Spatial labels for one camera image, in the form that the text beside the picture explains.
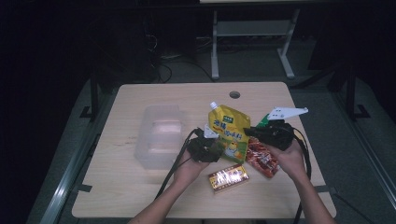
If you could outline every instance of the table leg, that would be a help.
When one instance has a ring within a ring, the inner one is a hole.
[[[283,45],[282,49],[278,49],[277,50],[277,54],[279,56],[279,59],[282,62],[283,68],[285,69],[286,77],[290,78],[290,79],[294,78],[294,73],[293,73],[293,71],[291,69],[289,60],[288,60],[288,58],[286,56],[286,53],[288,52],[289,44],[290,44],[291,38],[293,36],[294,28],[296,26],[297,18],[298,18],[299,13],[300,13],[300,9],[295,9],[294,10],[293,17],[291,18],[291,21],[290,21],[290,24],[289,24],[289,28],[288,28],[288,31],[286,33],[285,44]]]

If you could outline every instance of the hand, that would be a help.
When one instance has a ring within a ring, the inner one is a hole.
[[[174,183],[186,188],[209,164],[210,162],[194,161],[190,152],[186,150],[180,159],[179,167],[175,171]]]
[[[276,147],[265,145],[279,161],[279,165],[291,179],[305,174],[303,151],[297,140],[293,140],[290,147],[282,151]]]

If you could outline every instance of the gold snack package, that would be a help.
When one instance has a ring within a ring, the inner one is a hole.
[[[225,168],[209,175],[209,181],[215,193],[248,181],[248,174],[241,164]]]
[[[219,134],[216,146],[223,150],[222,158],[244,163],[249,139],[244,128],[250,128],[250,116],[227,105],[210,105],[209,128]]]

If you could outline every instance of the table top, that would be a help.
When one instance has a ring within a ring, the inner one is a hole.
[[[230,97],[238,91],[240,97]],[[289,90],[281,82],[234,82],[191,84],[137,84],[120,88],[106,121],[72,213],[75,217],[134,217],[150,204],[167,170],[145,170],[134,157],[139,128],[149,105],[177,104],[183,114],[183,137],[196,127],[204,128],[209,104],[217,102],[248,114],[255,126],[275,106],[295,107]],[[299,117],[287,122],[304,135]],[[325,181],[310,150],[312,183]],[[293,218],[300,198],[291,179],[282,170],[268,179],[248,163],[249,181],[214,194],[208,175],[234,165],[220,159],[211,163],[180,196],[168,217],[179,218]],[[320,197],[333,217],[336,211],[329,192]]]

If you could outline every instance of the hole in table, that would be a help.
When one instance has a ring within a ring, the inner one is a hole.
[[[241,93],[239,91],[230,91],[230,97],[233,99],[238,99],[241,96]]]

